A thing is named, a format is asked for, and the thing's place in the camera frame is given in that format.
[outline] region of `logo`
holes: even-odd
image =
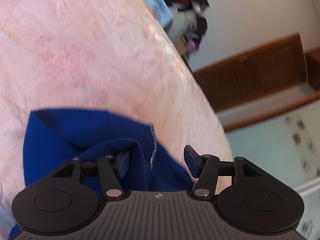
[[[163,197],[163,195],[161,193],[155,194],[155,198],[157,198],[157,199],[162,198],[162,197]]]

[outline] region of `light blue towel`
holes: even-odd
[[[162,28],[166,28],[173,22],[173,16],[163,0],[142,0],[152,11]]]

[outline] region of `wooden drawer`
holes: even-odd
[[[300,36],[242,53],[194,73],[215,111],[307,80]]]

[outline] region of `bed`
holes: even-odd
[[[1,240],[25,187],[31,110],[106,109],[151,123],[181,165],[186,144],[232,158],[215,113],[141,0],[0,0],[0,48]],[[220,179],[217,191],[228,185]]]

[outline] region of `ribbed surface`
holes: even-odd
[[[22,232],[15,240],[298,240],[295,232],[254,236],[224,222],[209,202],[191,199],[186,192],[132,192],[109,202],[87,227],[64,236],[35,236]]]

